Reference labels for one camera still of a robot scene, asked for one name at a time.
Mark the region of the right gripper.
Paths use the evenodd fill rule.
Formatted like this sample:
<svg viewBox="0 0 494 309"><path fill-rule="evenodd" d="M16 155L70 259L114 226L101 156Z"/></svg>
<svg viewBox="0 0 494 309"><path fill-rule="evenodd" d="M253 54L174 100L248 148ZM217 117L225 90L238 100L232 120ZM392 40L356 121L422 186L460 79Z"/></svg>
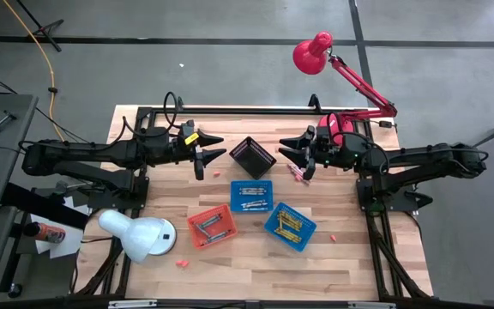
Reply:
<svg viewBox="0 0 494 309"><path fill-rule="evenodd" d="M330 136L328 151L320 151L315 145L314 128L309 128L298 137L282 138L280 144L287 148L278 151L299 168L304 168L304 179L311 180L316 164L327 167L352 169L360 160L361 135L353 132L338 132Z"/></svg>

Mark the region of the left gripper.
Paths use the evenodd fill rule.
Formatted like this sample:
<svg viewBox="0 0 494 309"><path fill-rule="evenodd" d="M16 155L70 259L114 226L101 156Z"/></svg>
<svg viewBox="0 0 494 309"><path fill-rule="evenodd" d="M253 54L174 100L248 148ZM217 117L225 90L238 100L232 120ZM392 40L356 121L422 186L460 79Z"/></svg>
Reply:
<svg viewBox="0 0 494 309"><path fill-rule="evenodd" d="M198 138L191 147L186 147L178 139L178 132L169 135L169 161L178 164L181 161L189 161L193 164L196 180L204 180L204 167L210 162L226 153L225 148L201 150L200 147L214 145L224 141L223 137L212 136L197 130Z"/></svg>

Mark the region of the black plastic basket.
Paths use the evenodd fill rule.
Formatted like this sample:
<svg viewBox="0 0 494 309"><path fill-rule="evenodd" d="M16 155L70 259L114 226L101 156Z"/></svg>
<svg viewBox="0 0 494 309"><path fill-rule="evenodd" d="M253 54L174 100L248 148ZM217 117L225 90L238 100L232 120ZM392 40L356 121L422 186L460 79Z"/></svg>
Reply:
<svg viewBox="0 0 494 309"><path fill-rule="evenodd" d="M247 136L229 154L253 179L260 179L276 159L252 137Z"/></svg>

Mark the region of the blue plastic basket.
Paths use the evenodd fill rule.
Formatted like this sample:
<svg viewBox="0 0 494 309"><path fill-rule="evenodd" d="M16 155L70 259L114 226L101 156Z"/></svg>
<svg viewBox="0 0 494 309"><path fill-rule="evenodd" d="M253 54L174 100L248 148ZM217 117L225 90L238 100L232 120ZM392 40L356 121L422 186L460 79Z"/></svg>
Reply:
<svg viewBox="0 0 494 309"><path fill-rule="evenodd" d="M285 211L285 212L291 214L292 216L294 216L295 218L299 219L302 222L302 229L300 230L299 233L295 233L302 238L302 240L299 243L292 243L292 242L288 241L287 239L284 239L283 237L279 236L278 234L276 234L274 232L274 230L276 228L278 228L278 223L279 223L278 214L281 211ZM300 212L298 212L296 209L288 206L287 204L279 203L275 207L274 211L269 216L267 221L265 222L264 229L268 233L273 235L276 239L278 239L281 242L283 242L284 244L290 246L293 250L298 251L298 252L302 252L304 250L304 248L307 246L307 244L309 243L312 235L316 231L316 223L313 222L312 220L310 220L309 218L307 218L306 216L304 216L303 214L301 214Z"/></svg>
<svg viewBox="0 0 494 309"><path fill-rule="evenodd" d="M239 195L239 188L242 186L249 186L249 187L257 187L257 186L266 186L267 187L267 194L264 196L240 196ZM241 203L247 203L250 201L255 201L255 200L266 200L268 202L268 211L272 210L274 207L274 191L273 191L273 183L270 180L235 180L231 182L231 187L230 187L230 209L232 212L242 212L240 211L241 208ZM250 212L267 212L267 211L248 211L245 213L250 213Z"/></svg>

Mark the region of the red desk lamp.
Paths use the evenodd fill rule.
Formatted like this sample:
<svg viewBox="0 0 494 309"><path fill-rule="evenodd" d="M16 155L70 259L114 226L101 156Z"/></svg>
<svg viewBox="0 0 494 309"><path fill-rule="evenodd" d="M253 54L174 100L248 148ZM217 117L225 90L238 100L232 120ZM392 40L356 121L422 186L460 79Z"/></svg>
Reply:
<svg viewBox="0 0 494 309"><path fill-rule="evenodd" d="M368 99L377 110L330 112L319 121L317 128L325 129L332 142L342 144L341 132L354 132L354 123L370 118L393 118L395 106L379 94L366 80L352 70L342 58L332 52L333 36L327 31L318 33L313 39L299 43L293 50L292 59L296 67L306 75L317 75L326 64L350 82Z"/></svg>

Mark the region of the orange plastic basket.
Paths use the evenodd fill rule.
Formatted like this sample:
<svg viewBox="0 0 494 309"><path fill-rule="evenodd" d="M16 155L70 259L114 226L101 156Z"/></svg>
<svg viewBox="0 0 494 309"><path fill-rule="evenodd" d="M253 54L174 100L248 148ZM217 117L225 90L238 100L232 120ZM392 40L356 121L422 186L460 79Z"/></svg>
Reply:
<svg viewBox="0 0 494 309"><path fill-rule="evenodd" d="M215 224L212 224L209 227L204 228L211 236L214 236L218 233L221 233L223 231L231 230L231 232L224 238L220 239L214 243L211 243L209 245L202 246L202 242L206 241L206 237L201 234L199 231L196 230L194 227L194 224L200 224L209 218L215 216L215 215L221 215L222 219L220 221L217 221ZM211 245L215 245L223 240L230 239L238 234L238 229L236 227L235 221L232 217L232 212L230 210L230 207L227 204L222 204L217 207L213 207L211 209L207 209L202 211L199 214L190 216L187 219L187 225L190 230L190 238L192 245L197 248L197 249L205 249L210 247Z"/></svg>

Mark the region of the white desk lamp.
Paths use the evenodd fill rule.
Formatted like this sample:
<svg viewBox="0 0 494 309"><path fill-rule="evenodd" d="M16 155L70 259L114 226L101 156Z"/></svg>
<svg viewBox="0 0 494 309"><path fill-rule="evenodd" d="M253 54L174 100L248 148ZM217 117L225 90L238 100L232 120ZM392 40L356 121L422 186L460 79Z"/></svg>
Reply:
<svg viewBox="0 0 494 309"><path fill-rule="evenodd" d="M137 264L148 256L167 254L177 239L176 228L162 218L132 219L116 210L106 210L100 215L98 223L101 229L120 240L126 256Z"/></svg>

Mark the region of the white paper sheets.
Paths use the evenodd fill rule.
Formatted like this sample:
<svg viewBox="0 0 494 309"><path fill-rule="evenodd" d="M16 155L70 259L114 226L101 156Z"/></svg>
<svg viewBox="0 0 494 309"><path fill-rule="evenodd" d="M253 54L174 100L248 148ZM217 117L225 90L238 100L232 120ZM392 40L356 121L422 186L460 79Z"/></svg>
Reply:
<svg viewBox="0 0 494 309"><path fill-rule="evenodd" d="M74 198L72 196L64 198L64 205L77 212L87 215L87 217L91 215L92 212L92 210L86 204L83 204L81 206L79 204L75 204ZM80 248L81 239L84 233L82 229L65 226L63 224L50 221L37 215L30 215L30 219L32 222L44 223L52 227L60 227L65 231L65 237L63 241L58 244L35 240L35 245L39 254L48 251L50 253L50 258L53 259L73 254Z"/></svg>

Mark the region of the orange spray can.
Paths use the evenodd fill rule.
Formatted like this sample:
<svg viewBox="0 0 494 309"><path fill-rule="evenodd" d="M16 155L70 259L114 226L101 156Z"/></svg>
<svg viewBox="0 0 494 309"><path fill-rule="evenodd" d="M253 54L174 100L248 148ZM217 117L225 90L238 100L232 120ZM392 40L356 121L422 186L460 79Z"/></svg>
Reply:
<svg viewBox="0 0 494 309"><path fill-rule="evenodd" d="M42 222L31 222L23 228L23 234L39 241L60 244L65 239L66 231Z"/></svg>

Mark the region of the black tripod stand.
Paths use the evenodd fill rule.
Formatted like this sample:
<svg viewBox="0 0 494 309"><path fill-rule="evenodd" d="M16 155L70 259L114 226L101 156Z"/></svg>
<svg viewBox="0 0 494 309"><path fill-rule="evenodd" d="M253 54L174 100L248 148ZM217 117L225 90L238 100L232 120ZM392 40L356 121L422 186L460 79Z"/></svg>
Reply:
<svg viewBox="0 0 494 309"><path fill-rule="evenodd" d="M18 5L23 9L23 11L27 14L29 19L35 24L37 29L33 32L33 36L35 38L43 38L45 39L49 44L52 45L52 47L57 51L61 52L62 48L60 45L54 40L52 36L52 31L60 26L63 25L64 19L59 19L54 22L42 25L38 19L33 15L33 13L27 8L27 6L22 2L22 0L16 0Z"/></svg>

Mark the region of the silver metal bracket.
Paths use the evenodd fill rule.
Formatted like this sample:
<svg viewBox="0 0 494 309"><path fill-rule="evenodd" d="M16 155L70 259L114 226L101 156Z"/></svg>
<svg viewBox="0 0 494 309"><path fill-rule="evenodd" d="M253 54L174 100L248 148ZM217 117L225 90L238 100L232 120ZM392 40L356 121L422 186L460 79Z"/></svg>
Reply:
<svg viewBox="0 0 494 309"><path fill-rule="evenodd" d="M347 309L397 309L396 304L386 302L350 301Z"/></svg>
<svg viewBox="0 0 494 309"><path fill-rule="evenodd" d="M158 306L157 300L113 300L107 309L149 309Z"/></svg>

